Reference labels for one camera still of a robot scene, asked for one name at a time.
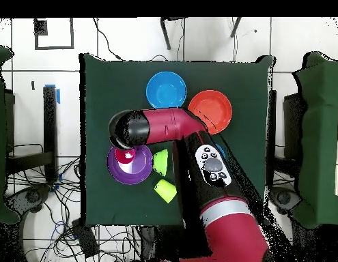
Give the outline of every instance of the blue plate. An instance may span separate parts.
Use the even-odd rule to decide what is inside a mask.
[[[223,151],[222,147],[220,145],[217,145],[217,144],[215,144],[215,145],[217,146],[217,149],[219,149],[219,151],[223,154],[224,159],[226,159],[226,155],[225,155],[225,152]]]
[[[179,107],[186,99],[186,84],[174,72],[159,72],[147,84],[148,102],[154,108]]]

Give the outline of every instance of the chair wheel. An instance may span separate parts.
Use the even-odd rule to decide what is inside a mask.
[[[38,205],[37,207],[30,210],[31,213],[38,213],[42,209],[42,205]]]
[[[277,207],[277,212],[281,215],[287,215],[287,211],[285,209]]]

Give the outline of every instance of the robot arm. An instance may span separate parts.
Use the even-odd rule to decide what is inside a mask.
[[[204,230],[212,254],[180,262],[262,262],[268,245],[248,201],[205,124],[183,108],[124,111],[109,122],[120,149],[173,141],[175,184],[182,217]]]

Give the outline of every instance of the plastic cup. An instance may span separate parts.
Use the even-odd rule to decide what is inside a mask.
[[[164,199],[166,203],[170,203],[174,196],[177,194],[176,187],[168,181],[161,179],[154,187],[155,192]]]
[[[169,152],[167,149],[164,149],[153,156],[153,169],[162,176],[166,175],[168,155]]]
[[[115,149],[115,159],[121,164],[128,164],[135,158],[135,149]]]

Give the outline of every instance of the white tile floor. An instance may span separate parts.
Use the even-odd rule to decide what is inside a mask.
[[[39,36],[40,46],[68,45],[70,38],[66,31],[68,19],[48,21],[48,36]],[[166,49],[159,17],[153,18],[100,18],[99,28],[109,40],[111,50],[125,60],[149,60],[154,55],[164,55],[168,60],[182,60],[181,21],[167,23],[167,32],[171,50]],[[232,61],[234,40],[231,33],[231,17],[225,18],[187,18],[186,19],[186,60]],[[273,55],[277,62],[274,67],[273,88],[277,90],[277,135],[276,144],[283,145],[283,109],[284,96],[297,92],[297,86],[291,72],[302,65],[305,53],[319,50],[333,59],[338,59],[338,18],[278,18],[244,17],[237,30],[237,62],[255,61],[262,55]],[[91,53],[106,60],[116,60],[108,51],[107,43],[96,31],[92,18],[74,18],[73,50],[35,50],[33,19],[0,19],[0,45],[9,46],[14,51],[12,61],[3,65],[2,76],[8,89],[16,95],[15,105],[15,141],[16,144],[42,143],[42,87],[54,84],[61,91],[61,103],[57,105],[58,155],[59,164],[66,164],[80,154],[79,136],[79,53]],[[20,153],[39,151],[39,147],[21,147]],[[278,147],[276,154],[283,150]],[[37,175],[29,171],[28,176]],[[76,181],[70,169],[64,179]],[[22,186],[8,188],[12,194]],[[71,196],[79,200],[79,193]],[[54,193],[46,202],[53,211],[55,221],[61,220],[61,206]],[[80,203],[68,202],[71,219],[80,215]],[[270,206],[285,234],[291,239],[292,231],[287,217],[276,213]],[[37,214],[29,214],[25,224],[25,250],[46,248],[50,244],[51,233],[55,225],[51,221],[46,206]],[[100,227],[95,229],[96,237],[103,250],[122,250],[124,227]],[[111,235],[118,234],[116,241],[106,242]],[[44,250],[34,250],[27,254],[29,262],[38,262]],[[133,257],[133,250],[127,254],[127,260]],[[114,257],[105,255],[101,262],[112,262]],[[71,259],[51,259],[50,262],[76,262]]]

